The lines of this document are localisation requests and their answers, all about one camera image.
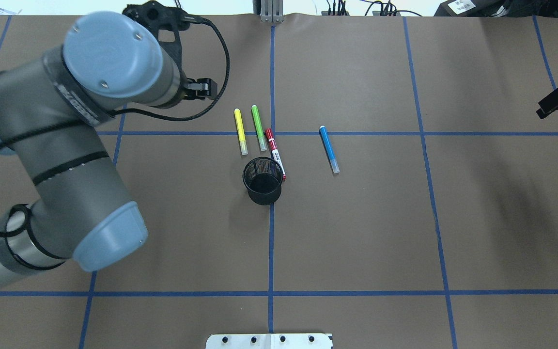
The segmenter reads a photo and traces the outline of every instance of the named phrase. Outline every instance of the white metal bracket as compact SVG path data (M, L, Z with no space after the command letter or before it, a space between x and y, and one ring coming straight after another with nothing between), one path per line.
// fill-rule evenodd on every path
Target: white metal bracket
M283 22L283 0L262 0L260 19L265 23Z
M206 349L333 349L333 335L326 333L278 333L212 335Z

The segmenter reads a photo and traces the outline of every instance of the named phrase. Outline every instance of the marker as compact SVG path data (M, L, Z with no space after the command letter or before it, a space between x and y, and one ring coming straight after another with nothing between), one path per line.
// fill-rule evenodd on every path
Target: marker
M273 136L273 130L267 128L266 138L268 138L268 146L270 147L270 153L273 155L273 159L279 163L281 166L281 172L283 172L283 180L285 181L285 168L283 168L283 163L281 162L281 157L279 156L279 150L277 150L277 143L275 142L275 136Z
M247 152L247 140L244 138L244 127L242 126L242 115L240 109L234 109L234 118L236 119L236 130L238 131L238 141L241 144L241 154L246 155Z
M324 148L326 148L326 155L328 156L328 161L330 161L330 167L333 169L333 173L339 173L339 165L337 165L335 153L333 152L333 147L330 145L330 139L328 139L328 133L324 125L320 126L320 135L324 142Z
M262 121L260 120L260 111L257 106L251 106L251 113L253 113L253 122L255 124L255 132L257 133L257 141L260 142L260 150L266 151L266 139L264 139L264 129L262 129Z

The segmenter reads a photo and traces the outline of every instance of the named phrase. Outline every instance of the black cable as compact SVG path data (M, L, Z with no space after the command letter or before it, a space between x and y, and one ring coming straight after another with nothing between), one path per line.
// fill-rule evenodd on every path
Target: black cable
M380 15L381 16L387 16L387 13L389 13L389 11L393 11L393 8L391 7L391 1L389 0L389 2L387 2L385 9L380 9Z
M11 137L9 139L6 139L6 140L0 142L0 150L2 150L3 148L6 148L7 146L13 145L17 142L24 141L25 139L35 137L37 135L42 135L43 133L53 132L53 131L56 131L56 130L61 130L63 128L68 128L68 127L73 127L73 126L81 126L81 125L86 125L86 124L85 124L85 122L83 122L81 120L74 120L74 121L62 122L62 123L51 125L51 126L37 128L33 131L25 132L25 133L22 133L20 135ZM6 232L6 231L1 232L0 231L0 237L17 236L18 234L20 234L21 232L26 230L27 227L29 227L29 219L30 219L31 211L28 208L24 209L20 206L22 206L22 205L16 205L16 206L14 206L14 208L16 210L22 211L25 214L25 219L23 220L23 223L20 225L20 227L12 230L11 232Z
M415 12L412 12L412 11L408 11L408 10L396 10L396 11L391 11L390 13L387 14L387 16L390 16L390 15L392 15L392 14L394 14L394 13L412 13L412 14L416 14L416 15L419 16L419 17L423 17L423 16L421 16L421 15L418 14L418 13L415 13Z
M225 40L223 39L223 35L221 35L221 32L219 31L219 28L217 28L217 26L215 26L215 24L213 22L211 22L211 20L209 20L207 18L204 18L203 21L201 22L201 24L205 24L206 26L211 27L213 31L215 31L215 33L217 34L217 37L219 38L219 41L221 42L221 46L223 46L223 50L225 51L225 80L223 80L223 86L221 86L221 90L219 90L219 93L217 93L217 97L215 98L215 100L212 101L208 105L208 107L206 107L206 109L202 110L199 113L196 113L195 115L189 116L189 117L170 117L170 116L165 116L165 115L161 115L159 113L153 113L153 112L149 112L149 111L145 111L143 109L137 109L137 108L120 109L118 111L113 111L111 113L112 115L118 115L120 113L134 112L134 113L140 113L142 115L146 115L146 116L149 116L149 117L153 117L153 118L161 119L161 120L166 120L166 121L190 121L190 120L193 120L193 119L197 119L198 117L204 115L205 113L208 113L208 111L210 111L210 109L212 109L212 107L214 107L215 104L217 104L217 102L219 102L219 99L223 95L223 92L228 87L228 79L230 79L230 52L228 51L228 45L225 43Z
M364 16L367 16L367 14L370 13L370 9L372 8L372 6L374 6L374 4L380 4L380 11L383 11L383 6L385 4L383 4L383 2L381 2L381 1L373 1L373 2L370 2L370 6L367 8L367 11L365 11Z

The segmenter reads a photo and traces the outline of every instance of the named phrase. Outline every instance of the red marker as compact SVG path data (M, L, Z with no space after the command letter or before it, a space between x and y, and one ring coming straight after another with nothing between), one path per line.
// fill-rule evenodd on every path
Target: red marker
M273 155L273 159L279 163L281 166L281 172L283 172L283 180L285 181L285 168L283 168L283 163L281 162L281 157L279 156L279 150L277 150L277 143L275 143L275 136L273 136L273 130L267 128L264 131L266 138L268 138L268 145L270 146L270 153Z

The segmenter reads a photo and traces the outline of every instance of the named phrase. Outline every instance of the yellow marker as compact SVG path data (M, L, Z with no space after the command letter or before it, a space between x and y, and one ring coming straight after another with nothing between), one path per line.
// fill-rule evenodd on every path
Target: yellow marker
M234 119L236 119L236 130L238 131L238 141L241 144L241 154L246 155L247 152L247 140L244 138L244 127L242 126L242 115L240 109L234 109Z

